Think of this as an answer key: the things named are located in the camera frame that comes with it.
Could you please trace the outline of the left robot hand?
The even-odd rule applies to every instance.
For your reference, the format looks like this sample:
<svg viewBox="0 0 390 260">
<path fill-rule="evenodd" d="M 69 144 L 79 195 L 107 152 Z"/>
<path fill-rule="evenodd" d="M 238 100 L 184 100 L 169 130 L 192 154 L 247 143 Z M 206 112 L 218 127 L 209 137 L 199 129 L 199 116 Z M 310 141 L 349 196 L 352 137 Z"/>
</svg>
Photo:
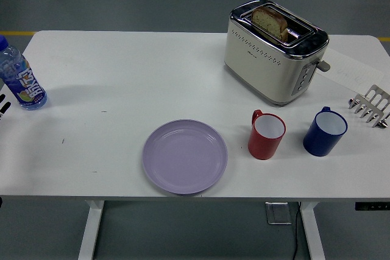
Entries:
<svg viewBox="0 0 390 260">
<path fill-rule="evenodd" d="M 0 95 L 0 103 L 1 103 L 1 108 L 0 108 L 0 118 L 3 117 L 3 115 L 6 113 L 6 111 L 11 107 L 12 103 L 10 101 L 6 101 L 6 95 L 1 94 Z"/>
</svg>

